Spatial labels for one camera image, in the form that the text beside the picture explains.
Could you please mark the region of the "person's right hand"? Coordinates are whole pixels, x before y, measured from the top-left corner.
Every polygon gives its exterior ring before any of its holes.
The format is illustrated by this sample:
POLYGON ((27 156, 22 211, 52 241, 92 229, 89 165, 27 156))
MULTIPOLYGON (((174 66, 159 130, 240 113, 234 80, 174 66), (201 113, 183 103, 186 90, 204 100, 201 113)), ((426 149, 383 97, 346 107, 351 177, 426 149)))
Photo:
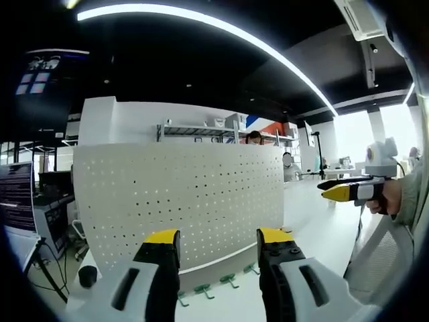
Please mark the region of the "person's right hand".
POLYGON ((399 180, 388 180, 383 184, 383 198, 366 202, 372 214, 397 215, 402 203, 402 187, 399 180))

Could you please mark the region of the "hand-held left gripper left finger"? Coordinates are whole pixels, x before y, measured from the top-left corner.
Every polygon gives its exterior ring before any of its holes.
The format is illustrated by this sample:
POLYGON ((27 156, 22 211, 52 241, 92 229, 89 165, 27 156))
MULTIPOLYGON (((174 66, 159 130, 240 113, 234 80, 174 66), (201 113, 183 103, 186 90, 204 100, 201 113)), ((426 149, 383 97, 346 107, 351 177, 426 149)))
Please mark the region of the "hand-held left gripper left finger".
POLYGON ((116 265, 90 288, 67 321, 174 321, 180 290, 180 231, 145 239, 132 260, 116 265))

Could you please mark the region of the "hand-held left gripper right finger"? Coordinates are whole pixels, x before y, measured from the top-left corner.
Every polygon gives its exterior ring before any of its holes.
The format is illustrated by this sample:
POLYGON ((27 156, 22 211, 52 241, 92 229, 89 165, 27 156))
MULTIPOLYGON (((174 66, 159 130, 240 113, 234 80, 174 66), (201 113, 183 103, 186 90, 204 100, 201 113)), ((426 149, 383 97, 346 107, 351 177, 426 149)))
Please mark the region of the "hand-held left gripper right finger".
POLYGON ((381 312, 353 297, 343 277, 307 258, 291 233, 260 227, 257 254, 267 321, 374 321, 381 312))

